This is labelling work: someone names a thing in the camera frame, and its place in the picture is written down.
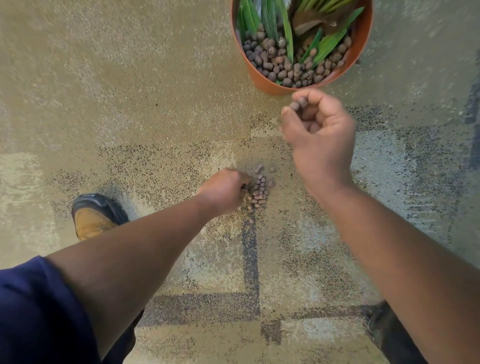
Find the orange flower pot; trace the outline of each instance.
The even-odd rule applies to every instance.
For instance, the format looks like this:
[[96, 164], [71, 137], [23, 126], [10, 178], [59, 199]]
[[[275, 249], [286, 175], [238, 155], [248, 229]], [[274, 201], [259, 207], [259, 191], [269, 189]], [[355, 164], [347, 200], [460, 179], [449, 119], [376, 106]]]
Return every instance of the orange flower pot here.
[[[236, 19], [237, 19], [237, 11], [239, 8], [240, 0], [232, 0], [230, 6], [230, 24], [233, 37], [235, 38], [237, 48], [247, 65], [247, 70], [252, 78], [253, 83], [255, 86], [271, 95], [288, 95], [291, 94], [298, 89], [296, 88], [289, 88], [281, 86], [275, 82], [268, 80], [264, 77], [260, 72], [257, 71], [255, 67], [252, 66], [250, 61], [248, 60], [247, 56], [243, 52], [242, 44], [240, 39], [237, 37], [237, 33], [235, 29], [237, 28]], [[345, 64], [343, 67], [335, 68], [335, 70], [326, 78], [324, 78], [319, 84], [314, 84], [307, 86], [309, 88], [318, 88], [325, 86], [341, 75], [343, 75], [358, 59], [360, 54], [362, 53], [365, 45], [367, 44], [368, 36], [370, 35], [370, 30], [372, 28], [372, 21], [373, 21], [373, 0], [359, 0], [357, 7], [364, 6], [365, 9], [361, 12], [357, 19], [355, 19], [353, 23], [353, 28], [351, 32], [352, 38], [352, 46], [349, 50], [347, 50], [345, 54]]]

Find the fist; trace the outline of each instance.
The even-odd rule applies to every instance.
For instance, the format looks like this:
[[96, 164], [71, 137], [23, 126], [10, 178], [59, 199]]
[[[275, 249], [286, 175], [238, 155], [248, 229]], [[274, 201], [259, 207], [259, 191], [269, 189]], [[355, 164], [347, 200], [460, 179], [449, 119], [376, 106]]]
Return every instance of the fist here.
[[350, 164], [355, 144], [355, 120], [341, 102], [319, 90], [301, 90], [294, 101], [308, 100], [300, 115], [282, 109], [281, 131], [292, 145], [295, 167], [317, 200], [332, 188], [351, 184]]
[[243, 185], [248, 185], [250, 177], [245, 172], [224, 168], [215, 173], [205, 182], [197, 192], [206, 203], [214, 209], [216, 216], [227, 215], [235, 211], [241, 204], [247, 190]]

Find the pants leg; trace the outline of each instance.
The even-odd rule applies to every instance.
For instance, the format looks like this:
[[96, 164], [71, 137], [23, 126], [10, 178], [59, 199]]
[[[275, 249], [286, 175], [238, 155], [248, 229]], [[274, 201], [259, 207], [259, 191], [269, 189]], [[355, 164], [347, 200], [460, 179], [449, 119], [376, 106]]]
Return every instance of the pants leg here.
[[135, 345], [135, 332], [134, 329], [138, 322], [142, 318], [144, 310], [135, 318], [135, 320], [128, 326], [122, 336], [113, 344], [110, 351], [102, 360], [102, 364], [121, 364], [125, 360], [126, 356], [130, 354]]

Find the work boot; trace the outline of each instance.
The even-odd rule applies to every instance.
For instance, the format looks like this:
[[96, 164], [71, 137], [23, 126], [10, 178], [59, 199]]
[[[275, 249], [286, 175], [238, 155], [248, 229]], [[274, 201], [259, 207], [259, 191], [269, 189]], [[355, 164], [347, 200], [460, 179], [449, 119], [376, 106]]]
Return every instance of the work boot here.
[[72, 203], [75, 232], [80, 241], [128, 222], [121, 206], [102, 194], [81, 194]]
[[390, 364], [428, 364], [387, 301], [366, 315], [367, 334]]

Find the clay ball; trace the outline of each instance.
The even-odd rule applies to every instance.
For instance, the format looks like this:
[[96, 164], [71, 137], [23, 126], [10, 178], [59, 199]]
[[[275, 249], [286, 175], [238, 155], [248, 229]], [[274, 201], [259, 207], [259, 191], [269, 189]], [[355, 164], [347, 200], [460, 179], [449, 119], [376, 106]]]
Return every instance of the clay ball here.
[[287, 78], [287, 71], [280, 71], [276, 77], [278, 80], [283, 81], [285, 78]]
[[259, 55], [255, 56], [255, 63], [257, 64], [257, 66], [261, 66], [263, 62], [264, 61], [262, 60], [262, 57], [260, 57]]
[[300, 107], [302, 109], [306, 108], [307, 105], [308, 105], [308, 99], [306, 97], [302, 97], [300, 100], [299, 100], [299, 104], [300, 104]]
[[349, 36], [345, 37], [345, 40], [343, 41], [343, 44], [347, 46], [347, 48], [350, 48], [352, 46], [352, 38]]
[[286, 46], [287, 46], [287, 40], [281, 36], [280, 39], [278, 40], [278, 47], [285, 48]]
[[343, 56], [340, 54], [340, 52], [337, 52], [333, 55], [332, 57], [332, 61], [337, 63], [339, 60], [341, 60], [343, 58]]
[[317, 74], [323, 74], [325, 72], [325, 67], [319, 64], [316, 72]]
[[268, 74], [268, 79], [272, 82], [275, 82], [276, 81], [276, 73], [270, 72]]
[[256, 37], [257, 37], [257, 40], [259, 42], [262, 42], [265, 39], [266, 34], [263, 31], [262, 32], [257, 32]]
[[267, 55], [269, 58], [274, 58], [276, 56], [276, 48], [275, 47], [270, 47], [267, 50]]
[[340, 54], [345, 54], [346, 51], [347, 51], [347, 46], [345, 44], [342, 43], [338, 46], [338, 52]]
[[269, 62], [264, 63], [264, 70], [272, 71], [273, 65]]
[[264, 61], [264, 63], [268, 63], [268, 55], [265, 50], [262, 53], [260, 53], [260, 57], [262, 57], [262, 61]]
[[264, 40], [262, 40], [262, 47], [267, 50], [268, 49], [268, 42], [270, 41], [269, 38], [265, 38]]
[[319, 84], [322, 80], [324, 79], [324, 77], [321, 75], [321, 74], [318, 74], [314, 77], [313, 81], [316, 83], [316, 84]]
[[300, 110], [300, 104], [297, 102], [297, 101], [293, 101], [291, 104], [290, 104], [290, 108], [293, 110], [293, 111], [298, 111]]
[[275, 47], [276, 46], [276, 42], [275, 42], [275, 39], [269, 39], [268, 40], [268, 47]]
[[291, 78], [286, 78], [283, 80], [283, 83], [282, 83], [283, 86], [285, 87], [292, 87], [293, 86], [293, 81]]

